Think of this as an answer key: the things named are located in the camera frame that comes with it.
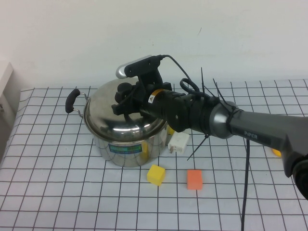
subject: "black wire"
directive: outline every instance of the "black wire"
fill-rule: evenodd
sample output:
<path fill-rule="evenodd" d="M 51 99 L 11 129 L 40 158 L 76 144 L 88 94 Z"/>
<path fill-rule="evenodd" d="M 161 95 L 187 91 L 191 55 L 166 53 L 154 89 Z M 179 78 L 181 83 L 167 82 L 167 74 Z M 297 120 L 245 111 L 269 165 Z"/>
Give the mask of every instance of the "black wire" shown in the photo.
<path fill-rule="evenodd" d="M 182 87 L 182 89 L 184 91 L 186 91 L 187 93 L 192 94 L 192 95 L 204 97 L 205 99 L 210 98 L 210 96 L 208 94 L 200 92 L 200 89 L 198 88 L 198 86 L 192 81 L 192 79 L 188 76 L 186 71 L 181 67 L 181 65 L 171 55 L 165 54 L 165 55 L 162 55 L 161 57 L 162 57 L 162 59 L 166 58 L 166 57 L 170 58 L 181 69 L 181 71 L 184 73 L 184 75 L 187 77 L 187 78 L 183 78 L 180 81 L 180 86 Z M 187 83 L 189 86 L 191 86 L 193 88 L 193 90 L 190 89 L 189 87 L 187 87 L 184 83 Z"/>
<path fill-rule="evenodd" d="M 248 189 L 249 156 L 250 156 L 249 139 L 246 140 L 246 148 L 247 148 L 246 149 L 246 167 L 245 167 L 245 183 L 244 183 L 244 197 L 243 197 L 243 207 L 242 207 L 241 231 L 244 231 L 247 189 Z"/>
<path fill-rule="evenodd" d="M 187 160 L 189 160 L 193 155 L 194 153 L 201 147 L 201 145 L 203 144 L 203 142 L 209 137 L 209 135 L 205 135 L 204 139 L 201 141 L 201 143 L 198 145 L 198 147 L 194 150 L 194 152 L 188 157 Z"/>
<path fill-rule="evenodd" d="M 164 55 L 162 55 L 162 57 L 163 58 L 168 57 L 169 59 L 171 59 L 179 67 L 179 69 L 181 69 L 181 71 L 184 73 L 184 75 L 187 77 L 187 79 L 189 79 L 191 81 L 191 78 L 188 76 L 186 71 L 181 67 L 181 65 L 171 55 L 164 54 Z"/>

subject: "black handle grip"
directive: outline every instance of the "black handle grip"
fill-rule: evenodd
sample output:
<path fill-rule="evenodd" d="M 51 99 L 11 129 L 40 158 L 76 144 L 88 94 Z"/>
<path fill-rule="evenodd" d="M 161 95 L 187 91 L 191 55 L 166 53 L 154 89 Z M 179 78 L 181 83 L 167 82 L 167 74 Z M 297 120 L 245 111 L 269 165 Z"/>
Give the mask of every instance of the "black handle grip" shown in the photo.
<path fill-rule="evenodd" d="M 71 93 L 69 93 L 65 102 L 65 111 L 66 113 L 71 113 L 74 110 L 74 103 L 76 98 L 80 95 L 80 91 L 78 89 L 74 89 Z"/>

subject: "yellow object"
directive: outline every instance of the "yellow object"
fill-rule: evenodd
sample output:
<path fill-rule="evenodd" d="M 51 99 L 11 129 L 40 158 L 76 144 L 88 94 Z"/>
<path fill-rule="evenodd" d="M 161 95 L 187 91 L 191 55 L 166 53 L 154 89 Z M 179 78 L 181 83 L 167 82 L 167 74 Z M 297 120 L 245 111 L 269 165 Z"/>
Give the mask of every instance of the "yellow object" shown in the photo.
<path fill-rule="evenodd" d="M 140 154 L 140 157 L 143 160 L 147 160 L 149 159 L 149 149 L 148 149 L 148 143 L 147 142 L 142 142 L 141 143 L 141 147 L 142 147 L 142 153 Z"/>
<path fill-rule="evenodd" d="M 173 135 L 173 133 L 174 133 L 174 130 L 169 125 L 167 127 L 167 133 L 168 133 L 168 135 Z"/>
<path fill-rule="evenodd" d="M 152 165 L 146 175 L 148 182 L 160 186 L 165 178 L 166 170 L 163 167 Z"/>
<path fill-rule="evenodd" d="M 281 152 L 279 152 L 278 150 L 276 149 L 272 149 L 273 153 L 276 155 L 276 156 L 279 156 L 281 157 Z"/>

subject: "pot lid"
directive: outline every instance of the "pot lid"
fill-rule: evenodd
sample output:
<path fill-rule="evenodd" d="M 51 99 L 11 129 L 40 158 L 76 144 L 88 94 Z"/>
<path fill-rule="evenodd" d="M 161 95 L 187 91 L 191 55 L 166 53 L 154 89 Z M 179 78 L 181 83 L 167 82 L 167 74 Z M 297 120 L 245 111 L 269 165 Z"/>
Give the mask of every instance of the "pot lid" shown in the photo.
<path fill-rule="evenodd" d="M 128 82 L 136 84 L 137 78 L 115 79 L 102 85 L 87 101 L 85 123 L 92 133 L 103 140 L 115 142 L 134 142 L 155 135 L 166 123 L 152 116 L 140 113 L 115 115 L 111 105 L 117 104 L 117 86 Z"/>

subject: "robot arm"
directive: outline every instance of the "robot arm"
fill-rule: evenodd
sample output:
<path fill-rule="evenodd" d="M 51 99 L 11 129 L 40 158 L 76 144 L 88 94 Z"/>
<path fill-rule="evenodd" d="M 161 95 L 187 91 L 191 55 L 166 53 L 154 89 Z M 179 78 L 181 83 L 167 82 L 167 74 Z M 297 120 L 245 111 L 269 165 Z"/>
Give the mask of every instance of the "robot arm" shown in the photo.
<path fill-rule="evenodd" d="M 308 199 L 308 118 L 245 112 L 196 88 L 189 94 L 173 92 L 157 70 L 164 57 L 149 56 L 121 66 L 121 77 L 125 73 L 139 81 L 118 87 L 114 114 L 146 113 L 166 120 L 177 132 L 191 128 L 222 139 L 237 135 L 279 150 L 286 176 L 293 175 Z"/>

